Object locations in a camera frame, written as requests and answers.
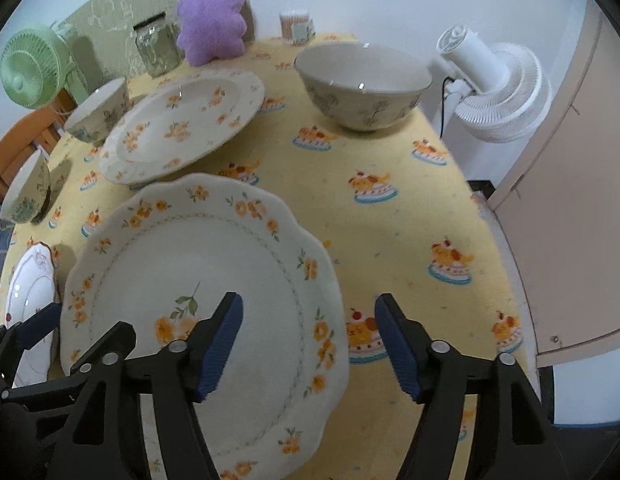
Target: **door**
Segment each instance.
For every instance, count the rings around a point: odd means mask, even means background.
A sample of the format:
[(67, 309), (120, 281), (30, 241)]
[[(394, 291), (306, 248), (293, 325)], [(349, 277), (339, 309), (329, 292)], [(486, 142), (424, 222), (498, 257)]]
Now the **door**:
[(565, 349), (581, 347), (581, 358), (618, 348), (620, 39), (607, 21), (567, 115), (496, 214), (539, 354), (558, 351), (545, 364), (575, 358)]

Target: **black lid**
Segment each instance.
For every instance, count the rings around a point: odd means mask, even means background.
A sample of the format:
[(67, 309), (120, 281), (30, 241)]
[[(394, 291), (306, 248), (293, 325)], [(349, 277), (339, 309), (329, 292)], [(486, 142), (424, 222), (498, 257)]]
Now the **black lid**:
[(140, 28), (147, 27), (150, 23), (155, 22), (156, 20), (162, 20), (165, 18), (165, 11), (155, 14), (154, 16), (149, 17), (147, 20), (143, 20), (142, 22), (137, 23), (133, 29), (139, 30)]

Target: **plate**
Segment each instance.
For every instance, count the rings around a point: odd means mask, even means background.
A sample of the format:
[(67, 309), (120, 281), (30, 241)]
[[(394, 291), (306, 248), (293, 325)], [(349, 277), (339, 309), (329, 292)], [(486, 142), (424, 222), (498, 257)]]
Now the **plate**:
[[(54, 301), (54, 266), (47, 246), (30, 247), (14, 268), (6, 297), (5, 326), (23, 322)], [(14, 386), (29, 386), (47, 380), (52, 364), (54, 333), (49, 333), (29, 350), (23, 352), (16, 370)]]
[(208, 69), (161, 86), (109, 134), (101, 173), (117, 184), (138, 184), (188, 166), (240, 132), (264, 95), (261, 79), (241, 70)]
[(243, 297), (243, 325), (218, 389), (195, 410), (222, 478), (276, 480), (317, 449), (348, 377), (331, 260), (280, 198), (208, 174), (143, 188), (90, 235), (68, 277), (61, 364), (68, 373), (119, 320), (136, 330), (132, 357), (157, 352), (227, 291)]

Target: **purple fuzzy pillow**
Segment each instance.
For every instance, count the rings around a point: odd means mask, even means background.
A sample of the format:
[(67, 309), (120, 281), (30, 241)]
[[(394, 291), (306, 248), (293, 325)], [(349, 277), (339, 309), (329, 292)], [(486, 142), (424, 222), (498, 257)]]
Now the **purple fuzzy pillow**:
[(226, 59), (245, 54), (243, 35), (248, 29), (241, 16), (245, 0), (180, 0), (178, 46), (187, 62), (201, 66), (215, 57)]

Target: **fan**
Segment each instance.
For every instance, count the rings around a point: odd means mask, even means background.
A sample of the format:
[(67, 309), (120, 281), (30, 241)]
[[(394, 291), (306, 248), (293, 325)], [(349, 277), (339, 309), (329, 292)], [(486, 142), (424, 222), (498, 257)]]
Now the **fan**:
[(488, 47), (465, 25), (455, 25), (439, 38), (437, 50), (457, 75), (447, 78), (433, 119), (442, 133), (456, 113), (477, 139), (511, 142), (532, 134), (546, 118), (552, 88), (530, 49), (514, 43)]
[(56, 30), (35, 25), (12, 36), (0, 58), (8, 97), (33, 110), (51, 103), (65, 87), (78, 104), (85, 101), (87, 85), (69, 45), (74, 38), (74, 27), (67, 24)]

